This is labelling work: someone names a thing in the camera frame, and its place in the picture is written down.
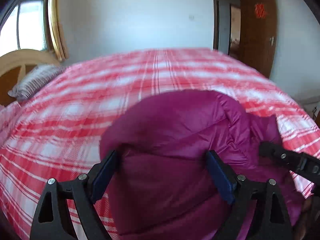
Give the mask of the magenta quilted down jacket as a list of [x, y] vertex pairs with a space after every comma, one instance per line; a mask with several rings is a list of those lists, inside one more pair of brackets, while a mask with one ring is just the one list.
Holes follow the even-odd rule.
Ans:
[[107, 189], [119, 238], [211, 239], [229, 205], [206, 169], [208, 150], [248, 179], [275, 179], [295, 224], [305, 199], [289, 171], [259, 156], [262, 141], [282, 143], [276, 117], [216, 91], [159, 94], [128, 109], [100, 141], [101, 157], [121, 155]]

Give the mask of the red white plaid bedsheet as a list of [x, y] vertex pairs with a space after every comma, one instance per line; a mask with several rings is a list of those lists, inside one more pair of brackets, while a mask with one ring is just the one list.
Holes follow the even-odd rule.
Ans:
[[21, 105], [1, 145], [1, 210], [28, 239], [49, 178], [69, 180], [99, 159], [99, 140], [113, 120], [151, 95], [217, 90], [247, 112], [276, 115], [284, 146], [319, 156], [319, 128], [299, 105], [255, 69], [215, 50], [159, 49], [74, 64]]

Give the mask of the pink floral folded quilt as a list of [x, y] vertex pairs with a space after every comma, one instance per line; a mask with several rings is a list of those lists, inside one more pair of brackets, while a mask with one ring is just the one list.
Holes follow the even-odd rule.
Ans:
[[18, 118], [21, 115], [21, 105], [15, 101], [9, 104], [7, 107], [1, 105], [0, 112], [0, 141], [1, 145], [7, 140], [8, 136], [12, 132], [12, 129], [16, 125]]

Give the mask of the striped grey pillow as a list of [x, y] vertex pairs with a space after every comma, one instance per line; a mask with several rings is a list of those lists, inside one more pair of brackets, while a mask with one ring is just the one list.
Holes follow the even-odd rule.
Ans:
[[8, 96], [15, 98], [19, 102], [29, 100], [50, 81], [65, 72], [66, 69], [64, 66], [55, 66], [53, 64], [36, 66], [8, 91]]

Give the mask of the brown wooden door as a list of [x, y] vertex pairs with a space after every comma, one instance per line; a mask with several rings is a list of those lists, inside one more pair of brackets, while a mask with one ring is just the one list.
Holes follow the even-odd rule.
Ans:
[[[255, 3], [264, 3], [266, 18], [258, 19]], [[270, 37], [274, 44], [270, 46]], [[269, 78], [277, 41], [276, 0], [241, 0], [240, 61]]]

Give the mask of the beige wooden headboard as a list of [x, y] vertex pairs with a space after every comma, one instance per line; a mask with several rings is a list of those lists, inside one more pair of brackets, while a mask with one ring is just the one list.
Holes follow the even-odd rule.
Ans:
[[1, 106], [14, 102], [16, 99], [10, 97], [8, 91], [33, 68], [43, 64], [60, 65], [54, 55], [47, 51], [21, 49], [1, 56]]

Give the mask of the red double happiness sticker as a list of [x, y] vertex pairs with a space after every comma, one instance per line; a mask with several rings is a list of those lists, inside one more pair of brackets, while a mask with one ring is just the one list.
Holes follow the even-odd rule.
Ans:
[[258, 19], [266, 18], [267, 11], [265, 9], [264, 3], [255, 3], [254, 13], [255, 13], [256, 18], [258, 18]]

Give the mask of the yellow curtain right side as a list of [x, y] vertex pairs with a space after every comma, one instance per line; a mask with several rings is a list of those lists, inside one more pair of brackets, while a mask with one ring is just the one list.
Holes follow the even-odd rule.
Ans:
[[63, 62], [69, 53], [59, 17], [59, 0], [48, 0], [48, 22], [54, 53], [57, 60]]

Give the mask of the window with metal frame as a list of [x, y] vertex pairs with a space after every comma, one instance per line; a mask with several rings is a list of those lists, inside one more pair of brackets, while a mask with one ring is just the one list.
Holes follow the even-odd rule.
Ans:
[[50, 49], [47, 0], [21, 0], [4, 22], [1, 55], [20, 49]]

